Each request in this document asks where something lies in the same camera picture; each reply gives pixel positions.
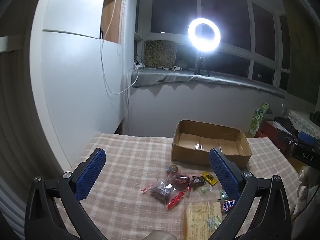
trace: window frame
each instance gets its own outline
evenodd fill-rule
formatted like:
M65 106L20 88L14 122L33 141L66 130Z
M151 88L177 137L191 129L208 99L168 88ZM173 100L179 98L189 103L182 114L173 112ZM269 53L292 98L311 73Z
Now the window frame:
M252 72L254 61L275 70L273 86L279 88L281 73L289 73L290 70L282 68L282 57L283 57L283 43L282 43L282 30L280 23L280 16L284 14L276 14L270 9L266 8L265 5L260 4L255 0L246 0L249 11L250 21L250 40L251 50L246 50L234 45L221 42L217 50L233 54L242 58L250 60L248 79L252 80ZM138 32L135 32L135 40L137 41L137 55L143 58L144 56L144 44L150 40L162 40L162 41L175 41L181 45L190 45L188 35L174 34L174 33L152 33L151 32L151 17L152 17L152 3L153 0L140 0L139 2L139 15L138 15ZM275 61L262 56L255 52L256 47L256 36L255 36L255 23L252 3L257 4L273 16L275 38L276 38L276 55ZM197 16L201 17L202 14L201 0L197 0Z

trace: open cabinet shelf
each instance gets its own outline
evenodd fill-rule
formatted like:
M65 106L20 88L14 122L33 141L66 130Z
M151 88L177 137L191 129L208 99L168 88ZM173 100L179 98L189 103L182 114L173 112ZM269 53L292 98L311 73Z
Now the open cabinet shelf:
M103 31L103 36L106 35L106 31L110 24L110 20L112 17L112 11L115 4L115 0L104 0L102 15L101 15L101 30ZM111 41L114 43L119 43L119 30L121 24L121 11L122 11L122 0L116 0L115 12L113 15L113 19L108 30L107 35L105 36L106 41Z

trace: screw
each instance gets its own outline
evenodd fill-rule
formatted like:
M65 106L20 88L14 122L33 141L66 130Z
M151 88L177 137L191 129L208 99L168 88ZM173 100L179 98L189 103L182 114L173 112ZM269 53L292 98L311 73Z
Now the screw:
M246 177L246 178L250 178L252 177L252 174L248 171L244 172L243 175Z
M274 175L273 178L276 180L276 181L281 181L281 178L279 175Z
M63 178L64 179L68 179L70 177L71 177L71 173L70 172L66 172L66 173L63 174Z
M41 177L40 176L36 176L34 179L35 182L41 181Z

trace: ring light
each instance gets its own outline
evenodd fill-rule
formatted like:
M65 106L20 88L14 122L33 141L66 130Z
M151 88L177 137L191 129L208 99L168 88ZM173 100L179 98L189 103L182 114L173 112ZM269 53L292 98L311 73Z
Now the ring light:
M198 38L196 36L196 27L199 24L209 25L214 32L214 39L209 41L204 38ZM189 38L193 46L195 46L199 51L207 52L216 49L220 43L221 35L218 27L210 20L205 18L198 18L193 20L188 29Z

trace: plaid bedsheet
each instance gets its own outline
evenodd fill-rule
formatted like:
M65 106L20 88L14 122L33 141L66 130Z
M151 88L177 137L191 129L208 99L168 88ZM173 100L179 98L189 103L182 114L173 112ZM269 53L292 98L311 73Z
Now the plaid bedsheet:
M247 170L256 177L281 176L288 196L290 209L297 202L298 175L276 146L268 138L248 139L252 157ZM218 182L214 192L200 195L192 191L171 211L141 189L156 179L164 179L166 167L171 161L171 138L133 137L98 133L87 145L74 168L87 159L93 150L100 147L107 155L106 164L95 182L89 196L81 201L82 206L109 240L138 240L153 230L163 230L183 239L182 219L184 209L190 202L219 199L222 190ZM210 171L207 167L177 163L184 174L199 175ZM239 234L247 231L259 200L252 208ZM60 201L60 214L70 233L77 235Z

